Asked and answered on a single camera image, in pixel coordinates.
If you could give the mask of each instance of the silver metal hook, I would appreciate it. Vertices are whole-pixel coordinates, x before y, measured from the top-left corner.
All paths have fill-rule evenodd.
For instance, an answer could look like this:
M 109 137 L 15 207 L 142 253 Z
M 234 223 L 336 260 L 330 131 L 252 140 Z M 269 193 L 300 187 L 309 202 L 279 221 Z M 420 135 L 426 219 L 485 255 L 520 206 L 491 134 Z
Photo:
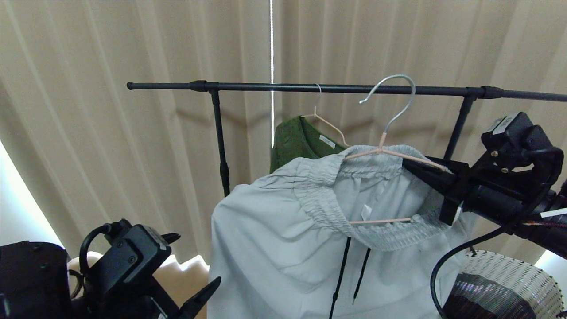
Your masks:
M 315 85 L 319 88 L 319 96 L 317 97 L 315 105 L 313 106 L 313 115 L 317 116 L 317 105 L 319 104 L 319 100 L 321 100 L 321 96 L 323 95 L 323 89 L 321 89 L 321 86 L 317 83 L 315 83 Z
M 370 92 L 368 93 L 368 95 L 366 96 L 366 98 L 364 100 L 360 100 L 360 102 L 358 102 L 358 104 L 364 104 L 366 101 L 368 101 L 368 99 L 370 99 L 370 97 L 374 94 L 374 92 L 376 91 L 376 89 L 382 85 L 382 83 L 384 83 L 385 81 L 388 81 L 389 79 L 393 79 L 393 78 L 404 78 L 409 82 L 409 85 L 412 88 L 412 93 L 409 97 L 409 101 L 408 104 L 405 105 L 405 107 L 403 108 L 402 111 L 400 111 L 396 116 L 394 116 L 386 125 L 386 128 L 384 129 L 384 133 L 388 133 L 388 130 L 390 129 L 390 125 L 392 125 L 392 123 L 397 120 L 407 109 L 410 105 L 412 105 L 413 103 L 413 98 L 416 96 L 416 84 L 415 82 L 412 80 L 411 77 L 405 75 L 405 74 L 394 74 L 391 75 L 389 77 L 385 77 L 383 78 L 380 82 L 378 82 L 378 84 L 376 84 L 372 90 L 370 90 Z

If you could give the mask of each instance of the green shirt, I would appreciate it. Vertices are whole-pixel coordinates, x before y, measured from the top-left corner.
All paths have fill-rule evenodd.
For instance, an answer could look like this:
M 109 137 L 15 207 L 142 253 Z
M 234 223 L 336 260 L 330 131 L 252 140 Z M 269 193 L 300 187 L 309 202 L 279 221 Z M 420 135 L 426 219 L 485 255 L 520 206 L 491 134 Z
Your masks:
M 345 150 L 301 116 L 276 127 L 270 173 L 297 157 L 322 158 Z

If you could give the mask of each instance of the beige curtain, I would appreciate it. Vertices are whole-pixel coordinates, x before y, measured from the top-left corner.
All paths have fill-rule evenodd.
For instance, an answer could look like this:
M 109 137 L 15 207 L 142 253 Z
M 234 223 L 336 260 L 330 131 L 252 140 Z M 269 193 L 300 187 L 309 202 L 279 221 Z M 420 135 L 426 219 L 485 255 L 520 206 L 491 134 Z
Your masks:
M 126 82 L 270 82 L 268 1 L 0 3 L 0 138 L 71 254 L 126 217 L 178 232 L 178 260 L 210 250 L 222 199 L 210 96 L 128 91 Z M 567 5 L 560 1 L 273 2 L 276 82 L 492 85 L 567 93 Z M 402 84 L 403 81 L 392 81 Z M 274 93 L 275 121 L 316 94 Z M 321 114 L 350 144 L 377 144 L 407 96 L 324 94 Z M 387 144 L 442 156 L 461 98 L 419 96 Z M 454 158 L 473 163 L 492 121 L 526 111 L 567 149 L 567 105 L 477 101 Z M 221 91 L 231 187 L 268 173 L 270 93 Z M 477 234 L 494 227 L 479 223 Z M 94 248 L 104 250 L 102 240 Z M 542 249 L 502 236 L 483 246 L 534 262 Z

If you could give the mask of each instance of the white sticker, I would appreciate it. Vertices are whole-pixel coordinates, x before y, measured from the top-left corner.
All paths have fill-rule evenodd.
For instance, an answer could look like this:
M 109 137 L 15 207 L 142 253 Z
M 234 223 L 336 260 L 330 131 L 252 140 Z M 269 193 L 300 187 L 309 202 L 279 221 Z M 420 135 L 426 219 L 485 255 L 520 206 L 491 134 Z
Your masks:
M 512 120 L 514 120 L 516 118 L 516 116 L 518 116 L 518 114 L 520 114 L 520 112 L 514 113 L 514 114 L 510 114 L 507 117 L 505 117 L 500 124 L 494 129 L 494 131 L 492 131 L 492 135 L 497 135 L 497 134 L 501 134 L 504 133 L 504 131 L 506 130 L 506 128 L 508 127 L 508 125 L 510 125 L 510 123 L 512 123 Z
M 335 143 L 333 143 L 333 141 L 331 141 L 330 139 L 326 138 L 323 135 L 319 135 L 319 139 L 322 140 L 323 142 L 325 142 L 327 145 L 329 145 L 330 147 L 332 147 L 333 149 L 335 149 Z
M 486 130 L 484 131 L 485 133 L 489 133 L 492 132 L 492 130 L 494 130 L 498 124 L 500 124 L 500 122 L 504 119 L 504 117 L 501 117 L 499 119 L 496 119 L 496 121 L 494 121 L 494 123 L 492 123 L 492 125 Z
M 362 220 L 368 220 L 370 218 L 371 212 L 372 212 L 372 208 L 364 204 L 364 207 L 362 207 L 362 212 L 360 213 L 360 216 L 362 216 Z

